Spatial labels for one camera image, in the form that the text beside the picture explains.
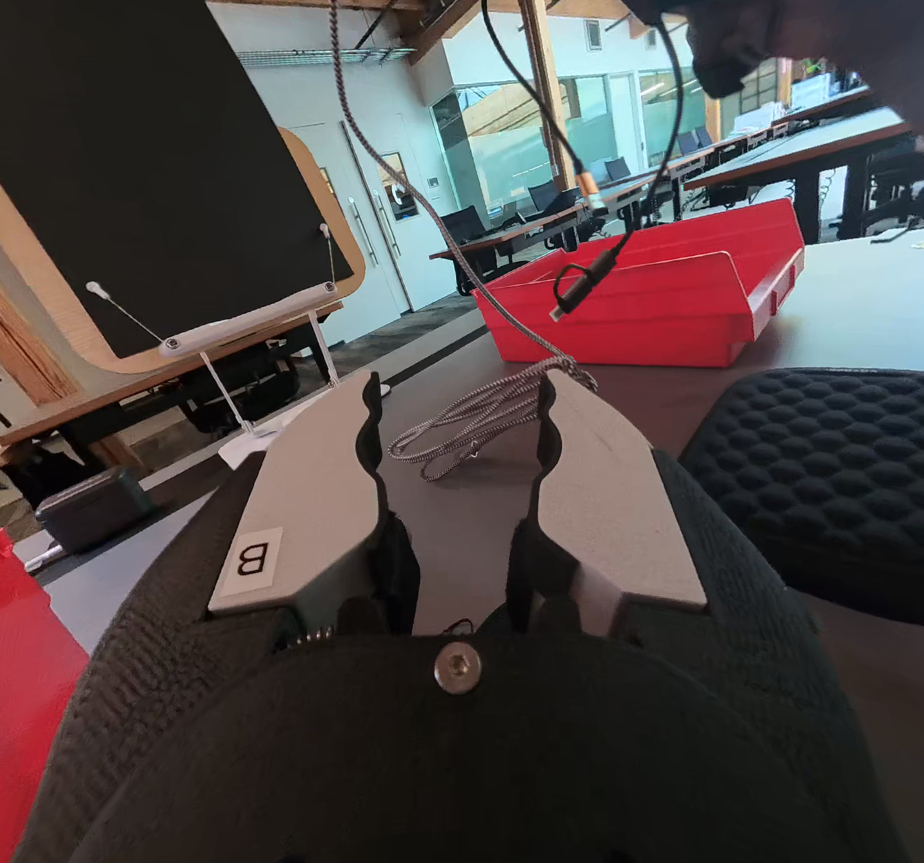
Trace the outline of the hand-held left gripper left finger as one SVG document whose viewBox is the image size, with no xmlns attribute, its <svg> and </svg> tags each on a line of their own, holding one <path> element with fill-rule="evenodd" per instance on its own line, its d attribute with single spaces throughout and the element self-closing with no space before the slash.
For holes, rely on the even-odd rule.
<svg viewBox="0 0 924 863">
<path fill-rule="evenodd" d="M 304 408 L 265 451 L 208 612 L 287 607 L 309 633 L 359 616 L 413 630 L 421 569 L 379 475 L 379 374 L 357 371 Z"/>
</svg>

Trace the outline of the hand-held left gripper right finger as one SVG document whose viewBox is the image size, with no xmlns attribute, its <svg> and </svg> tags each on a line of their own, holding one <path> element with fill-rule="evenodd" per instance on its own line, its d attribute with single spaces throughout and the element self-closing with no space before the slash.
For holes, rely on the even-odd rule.
<svg viewBox="0 0 924 863">
<path fill-rule="evenodd" d="M 539 474 L 507 569 L 514 631 L 561 616 L 614 636 L 636 605 L 702 615 L 707 594 L 650 442 L 560 371 L 542 377 L 538 414 Z"/>
</svg>

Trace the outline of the red plastic bin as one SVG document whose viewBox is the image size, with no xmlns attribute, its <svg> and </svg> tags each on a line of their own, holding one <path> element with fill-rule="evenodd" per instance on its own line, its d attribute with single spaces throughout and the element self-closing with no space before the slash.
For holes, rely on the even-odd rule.
<svg viewBox="0 0 924 863">
<path fill-rule="evenodd" d="M 1 531 L 1 730 L 58 724 L 87 663 L 51 605 Z"/>
<path fill-rule="evenodd" d="M 557 250 L 487 289 L 580 364 L 727 368 L 779 313 L 805 265 L 789 199 L 701 214 L 632 234 L 616 268 L 571 315 L 551 317 L 552 283 L 619 238 Z"/>
</svg>

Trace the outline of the person's right hand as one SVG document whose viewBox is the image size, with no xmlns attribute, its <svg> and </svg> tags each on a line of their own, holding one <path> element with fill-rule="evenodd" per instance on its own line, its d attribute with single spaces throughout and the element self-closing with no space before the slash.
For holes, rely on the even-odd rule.
<svg viewBox="0 0 924 863">
<path fill-rule="evenodd" d="M 768 52 L 857 72 L 923 131 L 923 0 L 775 0 Z"/>
</svg>

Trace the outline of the long grey desk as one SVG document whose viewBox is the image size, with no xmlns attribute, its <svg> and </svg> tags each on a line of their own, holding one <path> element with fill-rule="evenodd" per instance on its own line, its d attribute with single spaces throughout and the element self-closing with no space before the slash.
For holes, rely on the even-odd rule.
<svg viewBox="0 0 924 863">
<path fill-rule="evenodd" d="M 803 240 L 815 244 L 821 223 L 821 174 L 844 166 L 847 182 L 838 237 L 856 239 L 866 231 L 863 215 L 869 201 L 872 156 L 899 141 L 914 139 L 915 133 L 905 120 L 892 109 L 880 107 L 766 142 L 687 181 L 684 188 L 767 186 L 791 180 Z"/>
</svg>

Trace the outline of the white board stand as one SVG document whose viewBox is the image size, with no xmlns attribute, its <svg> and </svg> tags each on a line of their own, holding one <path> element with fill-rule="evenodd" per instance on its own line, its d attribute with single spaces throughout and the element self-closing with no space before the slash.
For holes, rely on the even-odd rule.
<svg viewBox="0 0 924 863">
<path fill-rule="evenodd" d="M 201 325 L 169 338 L 160 338 L 152 328 L 146 326 L 121 304 L 117 303 L 99 282 L 89 280 L 85 284 L 85 289 L 112 305 L 121 315 L 127 317 L 131 322 L 155 338 L 158 343 L 158 351 L 162 357 L 172 360 L 197 354 L 201 358 L 221 396 L 230 407 L 238 426 L 244 431 L 242 440 L 232 442 L 232 445 L 243 456 L 251 452 L 265 450 L 295 416 L 280 416 L 268 427 L 255 426 L 252 421 L 246 419 L 215 369 L 214 363 L 207 353 L 209 349 L 225 346 L 233 338 L 238 338 L 246 332 L 252 333 L 260 330 L 260 328 L 269 326 L 276 321 L 286 321 L 299 315 L 307 315 L 312 333 L 317 340 L 321 357 L 328 370 L 328 387 L 324 390 L 324 393 L 329 393 L 340 385 L 339 373 L 335 368 L 326 340 L 321 333 L 318 316 L 319 311 L 332 305 L 340 297 L 334 276 L 330 276 L 328 280 L 322 281 L 319 285 L 295 292 L 283 300 L 262 306 L 247 314 Z"/>
</svg>

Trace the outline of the black honeycomb textured pouch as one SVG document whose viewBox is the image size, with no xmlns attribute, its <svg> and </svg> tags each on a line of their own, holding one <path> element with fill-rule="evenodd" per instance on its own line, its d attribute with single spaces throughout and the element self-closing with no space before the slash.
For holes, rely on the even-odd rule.
<svg viewBox="0 0 924 863">
<path fill-rule="evenodd" d="M 922 372 L 748 375 L 679 461 L 788 586 L 922 625 Z"/>
</svg>

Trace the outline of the dark grey power adapter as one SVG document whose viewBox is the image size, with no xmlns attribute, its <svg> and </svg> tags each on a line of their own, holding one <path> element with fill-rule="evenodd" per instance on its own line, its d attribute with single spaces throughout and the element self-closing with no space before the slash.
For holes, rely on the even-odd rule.
<svg viewBox="0 0 924 863">
<path fill-rule="evenodd" d="M 156 509 L 132 473 L 116 467 L 44 499 L 35 518 L 64 554 L 75 556 L 124 535 Z"/>
</svg>

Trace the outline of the white double door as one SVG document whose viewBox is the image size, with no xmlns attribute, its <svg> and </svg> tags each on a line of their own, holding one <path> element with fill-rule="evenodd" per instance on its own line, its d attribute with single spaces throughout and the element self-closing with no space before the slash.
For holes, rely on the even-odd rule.
<svg viewBox="0 0 924 863">
<path fill-rule="evenodd" d="M 370 180 L 359 156 L 359 146 L 345 124 L 315 123 L 289 130 L 311 153 L 326 181 L 325 191 L 336 200 L 362 254 L 362 283 L 342 299 L 343 309 L 335 312 L 322 328 L 331 342 L 348 342 L 411 311 L 410 299 L 392 249 L 376 220 Z"/>
</svg>

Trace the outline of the wooden table with black legs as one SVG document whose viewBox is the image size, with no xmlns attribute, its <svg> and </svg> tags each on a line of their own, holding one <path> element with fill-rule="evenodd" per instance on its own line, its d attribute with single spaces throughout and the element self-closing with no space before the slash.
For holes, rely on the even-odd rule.
<svg viewBox="0 0 924 863">
<path fill-rule="evenodd" d="M 582 202 L 557 215 L 536 221 L 526 221 L 524 216 L 516 216 L 513 223 L 492 229 L 490 237 L 461 247 L 456 245 L 459 254 L 465 257 L 465 263 L 458 260 L 449 246 L 432 254 L 430 259 L 451 261 L 458 293 L 469 296 L 476 284 L 468 275 L 467 268 L 475 273 L 480 282 L 490 283 L 525 266 L 529 259 L 524 260 L 523 256 L 531 251 L 539 248 L 563 249 L 566 252 L 575 250 L 580 243 L 581 227 L 593 220 L 593 214 Z"/>
</svg>

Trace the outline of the light wooden board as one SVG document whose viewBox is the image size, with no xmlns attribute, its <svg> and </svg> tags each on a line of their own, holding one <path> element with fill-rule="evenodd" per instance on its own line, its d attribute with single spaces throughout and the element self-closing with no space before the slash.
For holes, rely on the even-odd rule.
<svg viewBox="0 0 924 863">
<path fill-rule="evenodd" d="M 342 299 L 356 290 L 362 283 L 364 264 L 362 254 L 358 251 L 349 228 L 340 213 L 335 199 L 325 191 L 325 179 L 321 176 L 314 159 L 288 129 L 277 128 L 287 150 L 291 154 L 300 175 L 303 177 L 318 209 L 329 222 L 332 240 L 340 249 L 352 274 L 339 280 L 336 285 L 340 297 L 332 305 L 320 311 L 336 311 Z M 129 357 L 119 358 L 112 351 L 102 332 L 93 322 L 83 307 L 76 292 L 66 282 L 47 251 L 42 247 L 26 220 L 17 210 L 5 190 L 1 191 L 2 249 L 11 265 L 17 269 L 26 286 L 36 297 L 45 313 L 53 321 L 54 327 L 65 338 L 74 352 L 88 364 L 100 370 L 120 374 L 142 374 L 163 369 L 168 364 L 195 361 L 199 356 L 168 360 L 162 357 L 158 349 L 146 349 Z M 288 320 L 277 320 L 260 330 L 233 338 L 225 346 L 208 350 L 211 360 L 241 349 L 246 343 L 253 343 L 262 338 L 269 338 L 272 328 L 277 326 L 287 329 L 308 321 L 307 315 L 299 315 Z"/>
</svg>

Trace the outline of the black board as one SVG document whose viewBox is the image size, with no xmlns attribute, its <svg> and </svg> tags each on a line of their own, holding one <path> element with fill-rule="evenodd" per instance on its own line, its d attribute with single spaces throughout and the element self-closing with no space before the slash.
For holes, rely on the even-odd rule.
<svg viewBox="0 0 924 863">
<path fill-rule="evenodd" d="M 114 354 L 352 274 L 205 0 L 2 0 L 2 190 Z"/>
</svg>

